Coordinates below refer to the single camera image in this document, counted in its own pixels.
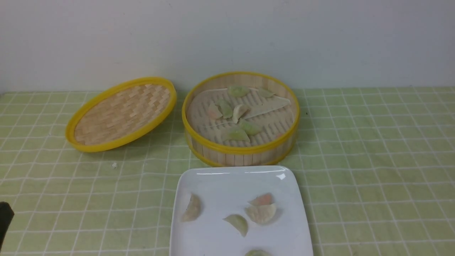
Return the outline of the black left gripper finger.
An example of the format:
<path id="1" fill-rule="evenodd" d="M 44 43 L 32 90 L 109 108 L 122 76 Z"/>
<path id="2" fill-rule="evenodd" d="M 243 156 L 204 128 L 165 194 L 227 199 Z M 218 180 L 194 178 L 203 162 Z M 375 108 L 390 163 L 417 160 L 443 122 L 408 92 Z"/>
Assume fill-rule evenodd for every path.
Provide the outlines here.
<path id="1" fill-rule="evenodd" d="M 6 232 L 13 220 L 15 213 L 7 202 L 0 203 L 0 249 L 6 236 Z"/>

